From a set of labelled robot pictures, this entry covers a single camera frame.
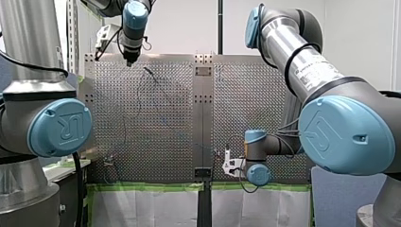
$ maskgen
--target metal frame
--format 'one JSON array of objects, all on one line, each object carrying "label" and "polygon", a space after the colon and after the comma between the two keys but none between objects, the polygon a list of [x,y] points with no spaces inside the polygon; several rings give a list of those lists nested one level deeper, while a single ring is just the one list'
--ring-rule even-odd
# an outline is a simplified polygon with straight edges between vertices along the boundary
[{"label": "metal frame", "polygon": [[[123,58],[119,54],[105,54],[100,62],[123,62]],[[212,181],[236,181],[236,179],[225,177],[221,175],[222,169],[220,169],[220,163],[218,159],[215,159],[215,155],[219,154],[218,149],[222,149],[221,146],[221,134],[215,134],[214,127],[219,127],[219,124],[215,122],[217,120],[218,111],[215,108],[221,108],[221,105],[216,106],[216,95],[218,95],[218,89],[216,88],[216,84],[219,78],[217,77],[219,71],[216,67],[219,65],[233,65],[235,67],[236,64],[244,65],[243,70],[248,70],[248,66],[250,66],[253,71],[256,70],[256,73],[267,73],[267,75],[271,75],[275,77],[277,81],[281,81],[278,84],[278,88],[282,88],[283,90],[283,100],[275,100],[276,103],[279,103],[279,106],[284,102],[284,93],[285,93],[285,84],[281,78],[281,74],[278,71],[269,68],[263,63],[259,57],[256,56],[218,56],[218,55],[142,55],[139,61],[150,61],[150,62],[180,62],[180,61],[192,61],[193,62],[193,78],[192,78],[192,160],[193,160],[193,178],[188,178],[189,182],[203,182],[207,183],[206,186],[209,185],[209,182],[212,180],[211,175],[213,175],[214,171],[216,171],[215,178]],[[90,109],[94,108],[94,80],[95,80],[95,58],[93,54],[87,54],[85,56],[85,80],[79,85],[80,93],[79,99],[84,101]],[[255,97],[255,94],[251,94],[252,91],[245,91],[247,94],[250,93],[250,96]],[[249,111],[253,111],[252,108],[259,104],[259,101],[262,99],[257,99],[250,103],[246,103]],[[263,128],[267,127],[269,131],[275,131],[275,128],[279,126],[279,121],[282,116],[282,109],[274,109],[273,111],[277,117],[277,122],[269,123],[268,126],[262,125],[252,125],[251,127]],[[96,114],[93,114],[93,118],[96,121]],[[87,150],[86,156],[91,159],[103,158],[99,157],[99,153],[96,147],[96,139],[94,135],[91,136],[90,141],[87,143],[84,148]],[[238,157],[241,155],[240,151],[243,150],[242,143],[234,144],[233,155]],[[273,171],[278,169],[281,173],[288,169],[288,166],[294,167],[297,166],[297,169],[293,169],[292,172],[285,173],[285,177],[283,178],[275,178],[275,182],[277,183],[310,183],[310,174],[307,173],[308,170],[313,166],[313,163],[303,154],[296,156],[293,160],[288,160],[282,156],[271,156],[268,158],[268,164],[271,165]],[[157,180],[150,181],[156,183],[175,183],[176,181],[170,180]]]},{"label": "metal frame", "polygon": [[[108,62],[123,62],[123,58],[121,55],[118,54],[104,54],[104,56],[100,59],[98,64],[101,63],[108,63]],[[194,70],[193,70],[193,65],[195,62],[195,57],[193,55],[143,55],[141,56],[141,58],[139,59],[138,63],[146,63],[149,62],[149,64],[157,64],[160,62],[165,62],[167,64],[174,64],[176,63],[183,63],[183,62],[188,62],[189,67],[191,67],[191,73],[189,75],[190,78],[193,80],[194,77]],[[79,89],[80,89],[80,93],[79,93],[79,99],[83,100],[86,102],[88,108],[90,108],[92,110],[92,112],[95,111],[94,108],[96,108],[96,101],[98,101],[96,97],[96,92],[94,91],[94,86],[95,85],[95,73],[96,73],[96,62],[94,59],[94,55],[93,54],[87,54],[85,56],[85,79],[84,81],[79,85]],[[192,87],[189,88],[188,91],[190,91],[191,95],[188,97],[188,101],[192,102],[192,104],[194,104],[194,98],[192,97],[192,94],[194,93],[192,90]],[[191,108],[193,113],[199,113],[199,111],[196,109],[196,106],[191,104]],[[202,163],[202,158],[196,158],[198,157],[197,155],[200,154],[198,149],[200,148],[200,152],[203,152],[202,148],[203,148],[203,142],[202,142],[202,137],[197,136],[196,131],[201,130],[201,124],[202,123],[202,116],[200,116],[200,118],[197,117],[193,117],[192,119],[192,133],[191,133],[191,137],[193,140],[193,147],[191,146],[191,148],[189,148],[189,152],[191,153],[191,158],[193,160],[193,163],[191,164],[191,169],[195,169],[196,167],[202,167],[203,163]],[[102,161],[102,159],[104,158],[103,156],[101,156],[99,149],[97,147],[97,142],[95,139],[94,134],[92,134],[89,142],[87,143],[87,146],[84,148],[85,150],[87,150],[86,152],[86,156],[88,158],[91,158],[93,160],[95,160],[94,164],[92,165],[92,169],[96,169],[96,171],[98,171],[100,168],[102,168],[102,166],[97,166],[100,165]],[[166,158],[165,162],[171,164],[171,161],[169,161],[168,157]],[[170,171],[179,171],[180,170],[180,166],[184,166],[182,164],[182,162],[180,162],[179,160],[177,160],[177,165],[174,166],[176,170],[171,170]],[[159,171],[158,174],[164,175],[164,172]],[[193,170],[191,170],[190,172],[186,172],[185,173],[185,178],[180,178],[179,176],[180,174],[177,174],[177,179],[172,179],[171,177],[169,177],[168,179],[162,179],[160,177],[155,177],[153,179],[150,180],[145,180],[142,176],[142,178],[126,178],[124,177],[124,181],[140,181],[140,182],[151,182],[151,183],[183,183],[183,182],[194,182],[196,181],[195,179],[195,173]]]},{"label": "metal frame", "polygon": [[68,62],[67,69],[70,73],[78,74],[78,6],[77,0],[67,2],[67,36],[68,36]]}]

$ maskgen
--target end effector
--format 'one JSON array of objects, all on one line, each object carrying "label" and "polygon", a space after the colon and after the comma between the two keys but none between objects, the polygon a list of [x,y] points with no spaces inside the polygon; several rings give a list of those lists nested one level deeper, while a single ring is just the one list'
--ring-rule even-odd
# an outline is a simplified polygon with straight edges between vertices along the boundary
[{"label": "end effector", "polygon": [[[142,44],[144,40],[147,40],[145,29],[154,0],[90,0],[87,2],[95,6],[99,14],[105,17],[122,16],[122,25],[117,30],[120,34],[117,37],[124,47],[122,54],[124,59],[127,60],[127,66],[131,66],[138,60],[141,55]],[[105,31],[100,34],[99,39],[108,42],[113,38],[110,35],[113,30],[104,29]]]}]

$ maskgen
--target pegboard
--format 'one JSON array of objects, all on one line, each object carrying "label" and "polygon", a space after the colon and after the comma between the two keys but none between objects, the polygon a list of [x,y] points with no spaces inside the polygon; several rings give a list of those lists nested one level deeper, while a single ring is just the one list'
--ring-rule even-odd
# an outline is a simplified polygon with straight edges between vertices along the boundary
[{"label": "pegboard", "polygon": [[[214,168],[214,181],[237,181],[221,168],[225,144],[237,135],[237,158],[245,130],[275,132],[286,86],[259,57],[205,56],[143,55],[127,67],[117,54],[87,55],[79,98],[94,118],[89,182],[194,182],[200,166]],[[310,164],[268,157],[277,183],[307,183]]]},{"label": "pegboard", "polygon": [[192,182],[193,62],[88,62],[97,156],[90,182]]},{"label": "pegboard", "polygon": [[[214,68],[214,181],[237,181],[221,168],[225,145],[230,143],[232,158],[238,158],[244,155],[246,130],[276,132],[282,121],[286,85],[280,72],[256,56],[216,57]],[[293,159],[269,156],[267,164],[275,182],[307,183],[309,179],[310,162],[304,154]]]}]

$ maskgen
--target small white object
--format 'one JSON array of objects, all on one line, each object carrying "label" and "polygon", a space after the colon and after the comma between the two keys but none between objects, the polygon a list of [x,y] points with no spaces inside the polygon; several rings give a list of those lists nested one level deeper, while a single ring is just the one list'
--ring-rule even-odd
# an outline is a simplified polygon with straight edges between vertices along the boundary
[{"label": "small white object", "polygon": [[244,177],[242,171],[239,169],[243,169],[243,166],[246,164],[246,160],[244,159],[230,159],[230,150],[225,149],[224,151],[224,164],[223,169],[226,175],[232,177]]},{"label": "small white object", "polygon": [[112,38],[114,33],[119,29],[119,26],[116,25],[107,25],[100,28],[97,32],[97,40],[95,44],[96,49],[104,49],[106,43]]}]

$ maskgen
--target robotic arm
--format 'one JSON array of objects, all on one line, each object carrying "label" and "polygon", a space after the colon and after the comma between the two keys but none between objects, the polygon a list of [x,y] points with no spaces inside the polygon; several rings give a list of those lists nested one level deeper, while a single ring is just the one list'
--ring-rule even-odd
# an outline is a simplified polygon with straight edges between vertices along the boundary
[{"label": "robotic arm", "polygon": [[[292,121],[298,126],[287,121],[280,128],[292,127],[297,136],[245,132],[244,166],[251,183],[269,182],[267,155],[304,151],[334,173],[401,172],[400,95],[386,92],[384,96],[364,79],[341,74],[321,55],[322,31],[310,13],[261,5],[251,12],[246,32],[246,45],[257,48],[266,63],[283,73],[287,102],[296,96],[302,105],[299,118]],[[288,105],[284,111],[291,111]]]},{"label": "robotic arm", "polygon": [[97,34],[96,50],[104,52],[110,41],[117,36],[117,44],[122,44],[121,50],[127,66],[131,66],[141,55],[142,43],[155,0],[88,0],[87,3],[94,6],[100,15],[105,17],[122,16],[120,28],[104,26]]}]

